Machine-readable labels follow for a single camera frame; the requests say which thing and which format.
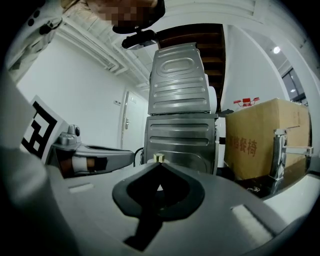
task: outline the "window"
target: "window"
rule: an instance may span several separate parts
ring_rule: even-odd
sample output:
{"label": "window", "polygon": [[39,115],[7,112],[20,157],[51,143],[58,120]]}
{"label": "window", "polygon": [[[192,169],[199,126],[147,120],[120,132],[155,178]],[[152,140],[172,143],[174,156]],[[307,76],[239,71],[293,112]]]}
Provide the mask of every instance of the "window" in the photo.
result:
{"label": "window", "polygon": [[297,76],[297,73],[292,68],[287,74],[282,77],[284,85],[288,91],[290,100],[308,106],[305,91]]}

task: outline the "white wall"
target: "white wall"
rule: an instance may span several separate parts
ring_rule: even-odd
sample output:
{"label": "white wall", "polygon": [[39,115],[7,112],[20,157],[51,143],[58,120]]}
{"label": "white wall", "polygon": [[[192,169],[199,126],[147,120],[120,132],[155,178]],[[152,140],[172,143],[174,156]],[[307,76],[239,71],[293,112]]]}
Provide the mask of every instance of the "white wall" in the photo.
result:
{"label": "white wall", "polygon": [[17,87],[28,101],[38,95],[67,123],[78,125],[82,142],[120,146],[124,97],[135,89],[73,44],[56,36]]}
{"label": "white wall", "polygon": [[260,98],[258,103],[274,98],[290,100],[286,86],[266,52],[244,30],[228,26],[221,110],[240,110],[234,101],[256,97]]}

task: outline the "white door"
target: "white door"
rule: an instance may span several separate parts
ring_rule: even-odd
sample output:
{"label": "white door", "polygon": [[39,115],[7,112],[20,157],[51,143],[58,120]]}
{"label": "white door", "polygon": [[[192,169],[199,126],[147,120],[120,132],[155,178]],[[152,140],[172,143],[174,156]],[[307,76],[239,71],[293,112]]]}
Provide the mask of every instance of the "white door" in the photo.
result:
{"label": "white door", "polygon": [[122,149],[136,152],[144,146],[146,126],[145,100],[129,91],[126,111],[124,113]]}

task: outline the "person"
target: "person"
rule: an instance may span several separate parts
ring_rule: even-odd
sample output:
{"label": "person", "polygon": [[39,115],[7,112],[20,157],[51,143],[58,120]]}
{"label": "person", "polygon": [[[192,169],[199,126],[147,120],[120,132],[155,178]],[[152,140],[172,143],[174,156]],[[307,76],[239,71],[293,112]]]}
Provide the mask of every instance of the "person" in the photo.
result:
{"label": "person", "polygon": [[[40,7],[45,4],[44,0],[39,2]],[[26,24],[30,33],[22,41],[14,43],[7,54],[6,66],[16,83],[50,44],[62,24],[63,15],[80,13],[85,19],[99,17],[117,27],[139,27],[143,22],[148,21],[158,4],[158,0],[55,0],[52,2],[57,2],[57,6],[50,6],[47,14],[44,11],[49,21],[33,29],[35,19],[40,15],[40,10],[36,10]]]}

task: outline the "red object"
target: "red object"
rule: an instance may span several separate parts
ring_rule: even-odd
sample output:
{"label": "red object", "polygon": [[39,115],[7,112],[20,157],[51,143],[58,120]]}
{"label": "red object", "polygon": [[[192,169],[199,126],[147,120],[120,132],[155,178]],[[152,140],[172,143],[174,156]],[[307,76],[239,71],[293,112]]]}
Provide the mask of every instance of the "red object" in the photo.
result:
{"label": "red object", "polygon": [[254,98],[253,100],[251,100],[250,98],[243,98],[242,100],[235,100],[233,102],[233,104],[238,104],[240,107],[250,107],[254,104],[256,104],[257,101],[259,101],[260,98],[259,97],[256,97]]}

